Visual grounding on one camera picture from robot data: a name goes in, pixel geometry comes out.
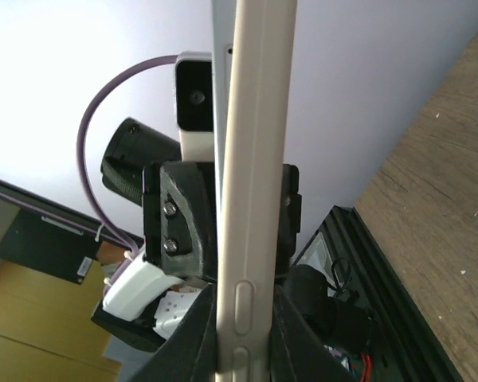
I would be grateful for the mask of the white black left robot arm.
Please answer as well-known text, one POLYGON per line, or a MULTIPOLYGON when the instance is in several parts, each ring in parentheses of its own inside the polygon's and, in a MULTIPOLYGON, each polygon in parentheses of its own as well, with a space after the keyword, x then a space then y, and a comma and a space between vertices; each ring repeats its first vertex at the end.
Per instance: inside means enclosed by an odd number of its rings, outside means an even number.
POLYGON ((143 243, 111 278, 93 321, 154 352, 196 299, 175 285, 217 280, 214 164, 184 162, 172 138, 128 118, 108 144, 103 184, 143 211, 143 243))

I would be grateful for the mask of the silver-edged black smartphone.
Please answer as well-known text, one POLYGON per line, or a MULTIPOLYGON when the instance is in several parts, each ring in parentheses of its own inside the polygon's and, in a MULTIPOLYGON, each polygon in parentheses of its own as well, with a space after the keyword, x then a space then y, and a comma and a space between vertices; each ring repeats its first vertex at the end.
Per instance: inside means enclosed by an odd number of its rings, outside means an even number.
POLYGON ((210 3, 213 31, 214 165, 217 210, 220 211, 227 111, 229 104, 229 82, 237 2, 234 0, 216 0, 210 3))

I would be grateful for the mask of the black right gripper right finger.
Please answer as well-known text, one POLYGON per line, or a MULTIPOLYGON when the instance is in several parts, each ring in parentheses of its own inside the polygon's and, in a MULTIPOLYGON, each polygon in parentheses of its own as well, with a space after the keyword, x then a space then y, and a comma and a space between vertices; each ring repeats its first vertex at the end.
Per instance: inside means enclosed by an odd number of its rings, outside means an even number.
POLYGON ((279 286, 274 288, 273 295, 269 367, 272 381, 319 382, 355 379, 324 348, 279 286))

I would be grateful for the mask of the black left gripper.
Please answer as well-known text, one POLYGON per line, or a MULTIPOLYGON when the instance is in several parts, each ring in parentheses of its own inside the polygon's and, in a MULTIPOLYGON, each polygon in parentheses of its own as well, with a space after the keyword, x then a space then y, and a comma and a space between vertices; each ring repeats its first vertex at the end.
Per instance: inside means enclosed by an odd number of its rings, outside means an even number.
POLYGON ((152 162, 143 169, 142 259, 166 275, 215 279, 218 263, 251 275, 288 273, 301 225, 300 172, 276 164, 225 176, 217 210, 212 162, 152 162))

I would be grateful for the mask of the cream phone case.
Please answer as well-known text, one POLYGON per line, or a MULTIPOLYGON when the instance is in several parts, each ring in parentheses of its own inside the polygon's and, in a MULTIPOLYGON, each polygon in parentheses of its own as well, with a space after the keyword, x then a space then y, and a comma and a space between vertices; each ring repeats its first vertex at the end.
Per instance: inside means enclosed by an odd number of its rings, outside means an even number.
POLYGON ((294 1, 239 1, 222 166, 218 381, 267 381, 296 23, 294 1))

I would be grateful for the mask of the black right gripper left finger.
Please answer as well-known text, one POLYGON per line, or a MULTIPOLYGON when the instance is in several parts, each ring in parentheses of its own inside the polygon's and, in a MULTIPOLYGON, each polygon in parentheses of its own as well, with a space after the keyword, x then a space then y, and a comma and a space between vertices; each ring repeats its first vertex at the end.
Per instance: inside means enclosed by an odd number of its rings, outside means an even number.
POLYGON ((206 286, 178 328, 132 377, 137 382, 210 382, 217 369, 217 292, 206 286))

